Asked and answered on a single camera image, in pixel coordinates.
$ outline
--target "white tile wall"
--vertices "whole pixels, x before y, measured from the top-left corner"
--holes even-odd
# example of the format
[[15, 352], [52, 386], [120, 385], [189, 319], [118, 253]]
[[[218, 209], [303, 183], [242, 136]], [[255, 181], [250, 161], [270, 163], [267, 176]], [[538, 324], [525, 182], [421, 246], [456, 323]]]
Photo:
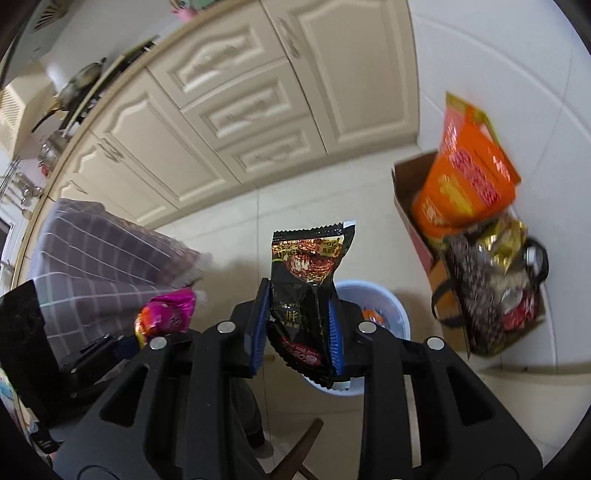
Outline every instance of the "white tile wall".
[[420, 87], [419, 146], [442, 131], [449, 90], [483, 108], [523, 176], [517, 213], [546, 244], [552, 324], [505, 367], [588, 369], [591, 322], [591, 56], [553, 0], [409, 0]]

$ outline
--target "gray checkered cloth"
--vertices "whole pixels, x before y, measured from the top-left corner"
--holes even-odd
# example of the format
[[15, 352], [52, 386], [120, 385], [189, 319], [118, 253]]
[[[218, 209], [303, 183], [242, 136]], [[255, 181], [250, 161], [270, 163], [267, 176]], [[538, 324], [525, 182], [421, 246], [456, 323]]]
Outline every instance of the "gray checkered cloth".
[[101, 203], [60, 199], [43, 224], [28, 278], [59, 360], [106, 333], [132, 333], [143, 305], [200, 279], [206, 261]]

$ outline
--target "wall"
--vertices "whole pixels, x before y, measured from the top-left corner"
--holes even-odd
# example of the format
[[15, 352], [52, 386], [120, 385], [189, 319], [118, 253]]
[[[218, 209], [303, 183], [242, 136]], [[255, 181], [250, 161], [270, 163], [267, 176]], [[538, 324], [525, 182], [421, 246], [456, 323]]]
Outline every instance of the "wall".
[[552, 322], [504, 367], [591, 369], [591, 57], [553, 0], [409, 0], [420, 145], [436, 148], [445, 92], [483, 108], [522, 175], [515, 208], [547, 247]]
[[167, 0], [86, 0], [41, 62], [59, 90], [85, 65], [180, 26], [170, 11]]

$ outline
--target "kitchen cabinet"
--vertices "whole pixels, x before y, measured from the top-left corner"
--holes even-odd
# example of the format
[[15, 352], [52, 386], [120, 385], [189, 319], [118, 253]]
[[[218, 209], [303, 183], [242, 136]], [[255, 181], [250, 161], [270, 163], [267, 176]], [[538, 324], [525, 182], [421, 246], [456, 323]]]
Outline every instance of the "kitchen cabinet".
[[227, 82], [181, 111], [214, 149], [310, 114], [287, 59]]
[[177, 208], [239, 184], [147, 70], [107, 106], [93, 132]]
[[402, 0], [262, 0], [328, 153], [411, 141], [418, 131], [413, 32]]
[[179, 108], [273, 60], [283, 47], [259, 2], [204, 25], [148, 69]]
[[219, 151], [241, 182], [256, 180], [303, 163], [326, 157], [326, 150], [312, 117], [273, 128]]
[[140, 225], [176, 210], [92, 134], [76, 147], [50, 192], [53, 200], [62, 197], [101, 202], [110, 213]]

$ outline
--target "gold wrapper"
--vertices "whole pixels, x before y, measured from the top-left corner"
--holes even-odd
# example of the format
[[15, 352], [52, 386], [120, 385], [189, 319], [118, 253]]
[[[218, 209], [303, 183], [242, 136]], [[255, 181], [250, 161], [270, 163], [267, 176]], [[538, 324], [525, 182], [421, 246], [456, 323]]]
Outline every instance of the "gold wrapper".
[[527, 225], [510, 215], [503, 215], [476, 244], [491, 265], [507, 273], [526, 239]]

